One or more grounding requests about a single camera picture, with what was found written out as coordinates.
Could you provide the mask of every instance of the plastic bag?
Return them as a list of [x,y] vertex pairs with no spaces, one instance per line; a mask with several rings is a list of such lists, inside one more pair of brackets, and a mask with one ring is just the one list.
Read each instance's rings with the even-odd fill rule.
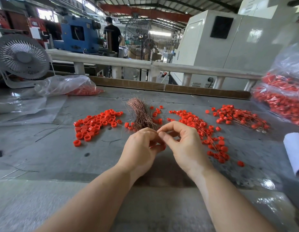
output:
[[104,92],[98,89],[89,77],[84,75],[48,77],[39,81],[35,86],[35,91],[44,97],[55,95],[96,95]]
[[299,125],[299,44],[283,50],[272,69],[254,86],[257,103],[282,121]]

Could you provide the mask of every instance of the railing post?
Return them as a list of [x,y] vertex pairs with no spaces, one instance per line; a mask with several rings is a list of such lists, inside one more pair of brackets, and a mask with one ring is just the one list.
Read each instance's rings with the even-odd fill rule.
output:
[[156,82],[156,79],[159,75],[160,75],[159,68],[152,66],[151,69],[148,70],[148,81]]
[[215,80],[215,83],[213,85],[213,89],[221,89],[222,85],[224,83],[225,77],[224,76],[218,76]]
[[74,69],[75,69],[75,74],[85,75],[84,63],[74,62]]
[[248,80],[244,91],[250,91],[252,87],[256,84],[257,80]]
[[183,86],[190,86],[191,77],[192,77],[191,73],[184,72],[182,85]]
[[112,66],[113,79],[122,78],[122,68],[120,66]]

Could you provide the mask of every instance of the blue machine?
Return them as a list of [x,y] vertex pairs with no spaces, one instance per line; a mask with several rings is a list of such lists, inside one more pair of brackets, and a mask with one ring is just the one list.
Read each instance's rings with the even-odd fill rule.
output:
[[61,23],[62,40],[55,40],[54,48],[77,53],[97,53],[104,40],[98,35],[100,23],[92,19],[66,15]]

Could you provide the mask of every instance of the red steel beam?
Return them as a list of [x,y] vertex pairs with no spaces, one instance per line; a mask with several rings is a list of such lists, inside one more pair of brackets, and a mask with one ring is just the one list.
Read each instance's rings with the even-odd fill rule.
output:
[[180,21],[180,22],[188,22],[192,15],[190,14],[178,14],[178,13],[170,13],[163,12],[159,10],[153,9],[141,9],[135,7],[129,7],[126,5],[109,5],[109,4],[101,4],[99,5],[102,10],[107,11],[111,14],[121,13],[132,15],[133,13],[138,13],[139,15],[147,16],[150,19],[167,19],[170,21]]

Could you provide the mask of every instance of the fan grille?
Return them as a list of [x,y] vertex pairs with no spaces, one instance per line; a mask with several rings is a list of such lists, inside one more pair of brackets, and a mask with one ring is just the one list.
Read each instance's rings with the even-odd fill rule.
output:
[[49,70],[49,58],[36,40],[5,35],[0,38],[0,68],[25,79],[38,79]]

